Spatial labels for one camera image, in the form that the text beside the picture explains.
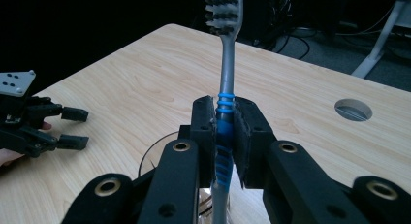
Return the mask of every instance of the wire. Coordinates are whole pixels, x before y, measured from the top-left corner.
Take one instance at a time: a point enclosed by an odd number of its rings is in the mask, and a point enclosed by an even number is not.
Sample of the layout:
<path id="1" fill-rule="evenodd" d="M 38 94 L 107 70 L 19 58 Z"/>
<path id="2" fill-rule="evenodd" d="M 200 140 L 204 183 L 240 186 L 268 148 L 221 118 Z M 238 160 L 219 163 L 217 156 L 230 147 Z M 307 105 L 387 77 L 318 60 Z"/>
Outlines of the wire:
<path id="1" fill-rule="evenodd" d="M 369 44 L 358 44 L 358 43 L 354 43 L 354 42 L 352 42 L 351 40 L 348 40 L 348 38 L 347 38 L 347 36 L 341 36 L 341 38 L 343 39 L 343 40 L 345 40 L 347 43 L 349 43 L 349 44 L 351 44 L 351 45 L 353 45 L 353 46 L 356 46 L 356 47 L 367 47 L 367 48 L 370 48 L 370 47 L 372 47 L 373 46 L 373 43 L 369 43 Z"/>
<path id="2" fill-rule="evenodd" d="M 301 38 L 312 38 L 312 37 L 315 37 L 318 32 L 321 33 L 321 31 L 319 31 L 319 30 L 316 29 L 316 28 L 308 28 L 308 27 L 294 27 L 294 28 L 292 28 L 292 31 L 291 31 L 291 32 L 294 34 L 293 36 L 296 36 L 295 31 L 300 31 L 300 30 L 302 30 L 302 31 L 313 31 L 313 32 L 314 32 L 314 33 L 311 34 L 311 35 L 299 36 L 299 37 L 301 37 Z"/>
<path id="3" fill-rule="evenodd" d="M 297 60 L 302 60 L 302 59 L 305 58 L 306 55 L 310 52 L 311 47 L 310 47 L 309 43 L 308 43 L 306 40 L 304 40 L 303 38 L 298 37 L 298 36 L 293 36 L 293 35 L 291 35 L 291 34 L 287 34 L 287 35 L 286 35 L 286 39 L 285 39 L 284 44 L 283 44 L 282 47 L 281 47 L 278 51 L 276 51 L 275 53 L 280 53 L 280 52 L 288 45 L 290 38 L 295 38 L 295 39 L 298 39 L 298 40 L 302 41 L 302 42 L 305 44 L 305 46 L 307 47 L 307 50 L 305 51 L 305 53 L 304 53 L 302 56 L 300 56 L 300 57 L 297 58 Z"/>
<path id="4" fill-rule="evenodd" d="M 399 38 L 401 41 L 404 40 L 404 42 L 406 42 L 408 45 L 411 46 L 411 37 L 408 37 L 407 35 L 405 35 L 404 32 L 397 33 L 396 31 L 392 31 L 392 33 L 394 33 L 394 35 L 396 35 L 397 38 Z"/>
<path id="5" fill-rule="evenodd" d="M 395 57 L 397 57 L 397 58 L 399 58 L 399 59 L 401 59 L 401 60 L 411 61 L 411 58 L 410 58 L 410 57 L 404 57 L 404 56 L 398 55 L 396 52 L 394 52 L 392 49 L 390 49 L 390 48 L 387 47 L 387 46 L 385 46 L 385 48 L 386 48 L 392 55 L 394 55 Z"/>
<path id="6" fill-rule="evenodd" d="M 277 46 L 277 39 L 276 39 L 276 38 L 273 38 L 272 43 L 271 43 L 268 47 L 266 47 L 266 48 L 264 48 L 264 49 L 265 49 L 265 50 L 268 50 L 268 51 L 273 51 L 276 46 Z"/>
<path id="7" fill-rule="evenodd" d="M 368 33 L 374 33 L 374 32 L 368 32 L 369 30 L 373 29 L 375 26 L 377 26 L 393 9 L 394 4 L 387 10 L 387 12 L 376 22 L 374 25 L 371 27 L 365 29 L 364 31 L 358 32 L 358 33 L 336 33 L 335 35 L 338 36 L 354 36 L 354 35 L 362 35 L 362 34 L 368 34 Z"/>
<path id="8" fill-rule="evenodd" d="M 287 4 L 288 4 L 288 9 L 287 9 L 287 15 L 288 15 L 291 11 L 291 0 L 285 0 L 284 5 L 281 7 L 280 11 L 282 12 L 285 6 L 287 6 Z"/>
<path id="9" fill-rule="evenodd" d="M 306 40 L 304 40 L 303 38 L 301 38 L 301 37 L 296 37 L 296 36 L 291 36 L 291 37 L 292 37 L 292 38 L 295 38 L 295 39 L 299 39 L 299 40 L 302 41 L 302 42 L 306 45 L 306 47 L 307 47 L 307 50 L 305 51 L 305 53 L 304 53 L 302 56 L 300 56 L 299 58 L 297 58 L 298 60 L 302 60 L 302 59 L 305 58 L 306 55 L 310 52 L 311 47 L 309 46 L 309 43 L 308 43 Z"/>
<path id="10" fill-rule="evenodd" d="M 290 34 L 287 34 L 287 37 L 285 39 L 283 46 L 276 53 L 280 53 L 287 46 L 289 40 L 290 40 Z"/>
<path id="11" fill-rule="evenodd" d="M 307 31 L 315 31 L 315 33 L 313 35 L 309 35 L 309 36 L 304 36 L 303 38 L 308 38 L 308 37 L 314 37 L 317 33 L 324 33 L 324 31 L 321 31 L 317 28 L 309 28 L 309 27 L 295 27 L 295 30 L 307 30 Z M 359 33 L 353 33 L 353 34 L 335 34 L 337 36 L 358 36 L 358 35 L 370 35 L 370 34 L 374 34 L 374 33 L 379 33 L 381 32 L 382 29 L 378 29 L 378 30 L 374 30 L 371 32 L 359 32 Z"/>

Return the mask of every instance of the floor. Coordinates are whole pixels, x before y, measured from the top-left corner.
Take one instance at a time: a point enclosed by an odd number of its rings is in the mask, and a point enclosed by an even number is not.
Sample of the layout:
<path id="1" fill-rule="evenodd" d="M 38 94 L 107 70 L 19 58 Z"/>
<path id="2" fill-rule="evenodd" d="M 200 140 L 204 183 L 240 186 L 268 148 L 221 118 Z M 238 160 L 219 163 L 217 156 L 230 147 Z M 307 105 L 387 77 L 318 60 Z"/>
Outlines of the floor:
<path id="1" fill-rule="evenodd" d="M 384 55 L 364 78 L 411 92 L 411 37 L 403 29 L 394 29 Z M 258 48 L 290 56 L 344 74 L 351 74 L 370 54 L 379 32 L 336 34 L 332 38 L 310 28 L 295 28 L 274 40 L 275 44 L 254 44 Z"/>

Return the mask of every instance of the gray toothbrush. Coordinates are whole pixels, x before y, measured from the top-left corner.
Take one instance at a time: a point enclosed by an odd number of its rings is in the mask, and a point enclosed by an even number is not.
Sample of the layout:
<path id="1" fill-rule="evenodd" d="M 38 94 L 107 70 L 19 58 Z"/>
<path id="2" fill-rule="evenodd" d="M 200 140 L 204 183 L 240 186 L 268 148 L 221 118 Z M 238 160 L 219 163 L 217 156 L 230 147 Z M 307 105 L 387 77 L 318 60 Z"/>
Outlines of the gray toothbrush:
<path id="1" fill-rule="evenodd" d="M 220 93 L 216 118 L 217 138 L 215 181 L 211 187 L 212 221 L 227 223 L 227 201 L 233 172 L 233 101 L 235 42 L 242 25 L 242 0 L 206 0 L 206 18 L 211 32 L 220 36 L 223 44 Z"/>

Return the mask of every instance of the metal grommet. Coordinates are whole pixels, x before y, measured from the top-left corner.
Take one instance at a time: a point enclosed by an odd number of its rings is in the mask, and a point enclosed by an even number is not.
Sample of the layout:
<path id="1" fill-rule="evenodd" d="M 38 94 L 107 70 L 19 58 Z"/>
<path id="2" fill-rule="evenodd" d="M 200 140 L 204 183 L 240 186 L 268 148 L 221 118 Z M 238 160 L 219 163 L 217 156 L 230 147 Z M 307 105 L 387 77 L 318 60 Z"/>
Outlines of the metal grommet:
<path id="1" fill-rule="evenodd" d="M 292 144 L 280 144 L 280 149 L 286 153 L 296 153 L 297 148 Z"/>
<path id="2" fill-rule="evenodd" d="M 386 200 L 393 201 L 398 198 L 398 194 L 392 187 L 375 180 L 369 182 L 366 185 L 366 188 L 368 188 L 368 190 L 371 191 L 374 195 Z"/>
<path id="3" fill-rule="evenodd" d="M 187 143 L 176 143 L 173 145 L 173 150 L 183 152 L 190 149 L 190 144 Z"/>
<path id="4" fill-rule="evenodd" d="M 118 189 L 120 189 L 120 186 L 121 182 L 120 180 L 118 180 L 118 178 L 106 178 L 99 184 L 97 184 L 96 188 L 94 189 L 94 193 L 100 197 L 107 197 L 118 191 Z"/>

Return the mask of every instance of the wooden table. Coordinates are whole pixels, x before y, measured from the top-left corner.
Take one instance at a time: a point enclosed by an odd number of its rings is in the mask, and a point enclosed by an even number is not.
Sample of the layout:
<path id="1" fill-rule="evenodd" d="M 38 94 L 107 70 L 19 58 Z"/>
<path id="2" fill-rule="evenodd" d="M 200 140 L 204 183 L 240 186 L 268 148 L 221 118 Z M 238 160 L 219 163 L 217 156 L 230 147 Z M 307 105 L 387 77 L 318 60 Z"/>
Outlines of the wooden table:
<path id="1" fill-rule="evenodd" d="M 195 99 L 218 93 L 221 48 L 215 36 L 167 25 L 40 92 L 90 112 L 85 123 L 48 118 L 52 135 L 90 140 L 83 151 L 57 149 L 1 169 L 0 223 L 59 223 L 94 177 L 136 178 L 148 147 L 190 123 Z M 376 175 L 411 193 L 411 93 L 243 44 L 236 45 L 235 92 L 331 178 L 351 186 L 357 176 Z M 372 118 L 338 115 L 334 104 L 345 98 L 368 104 Z M 234 223 L 268 223 L 261 198 L 234 178 Z"/>

